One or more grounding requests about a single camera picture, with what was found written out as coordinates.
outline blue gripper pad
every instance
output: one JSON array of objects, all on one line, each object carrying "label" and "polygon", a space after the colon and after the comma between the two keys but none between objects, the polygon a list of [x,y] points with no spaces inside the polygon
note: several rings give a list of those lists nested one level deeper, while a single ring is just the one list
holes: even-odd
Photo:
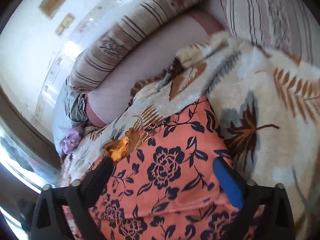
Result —
[{"label": "blue gripper pad", "polygon": [[213,172],[221,188],[226,193],[231,205],[241,209],[244,204],[242,188],[230,173],[231,171],[232,169],[222,158],[215,158],[213,161]]}]

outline striped pillow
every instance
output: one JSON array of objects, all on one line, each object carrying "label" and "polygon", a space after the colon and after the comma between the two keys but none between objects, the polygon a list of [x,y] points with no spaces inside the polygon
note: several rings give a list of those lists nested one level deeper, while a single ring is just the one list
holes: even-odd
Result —
[{"label": "striped pillow", "polygon": [[121,60],[153,31],[201,0],[145,0],[79,55],[70,75],[72,89],[94,90]]},{"label": "striped pillow", "polygon": [[302,0],[221,0],[233,35],[320,67],[320,26]]}]

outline white wall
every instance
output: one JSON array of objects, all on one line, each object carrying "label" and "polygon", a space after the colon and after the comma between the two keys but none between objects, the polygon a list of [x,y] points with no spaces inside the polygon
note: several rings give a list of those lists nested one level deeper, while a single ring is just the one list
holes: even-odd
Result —
[{"label": "white wall", "polygon": [[[33,118],[41,87],[67,37],[99,1],[66,0],[49,19],[38,8],[42,0],[23,0],[0,35],[0,85],[22,115],[51,141],[51,128]],[[54,31],[68,13],[75,20],[59,37]]]}]

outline purple cloth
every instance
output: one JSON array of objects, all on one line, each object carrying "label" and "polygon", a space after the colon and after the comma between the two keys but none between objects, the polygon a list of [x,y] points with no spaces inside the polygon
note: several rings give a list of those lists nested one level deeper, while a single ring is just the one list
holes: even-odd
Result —
[{"label": "purple cloth", "polygon": [[84,129],[82,125],[73,127],[68,130],[67,136],[60,142],[60,147],[62,149],[60,155],[70,154],[73,152],[73,150],[78,146],[82,139],[83,131]]}]

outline fleece blanket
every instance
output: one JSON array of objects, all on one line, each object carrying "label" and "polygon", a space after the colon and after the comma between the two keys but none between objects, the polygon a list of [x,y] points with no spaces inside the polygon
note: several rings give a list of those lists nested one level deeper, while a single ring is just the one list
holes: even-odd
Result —
[{"label": "fleece blanket", "polygon": [[145,128],[206,95],[236,169],[259,185],[285,185],[297,239],[316,230],[320,69],[228,32],[181,49],[171,67],[184,71],[144,87],[122,116],[80,142],[63,163],[60,186],[81,178],[103,146],[129,128]]}]

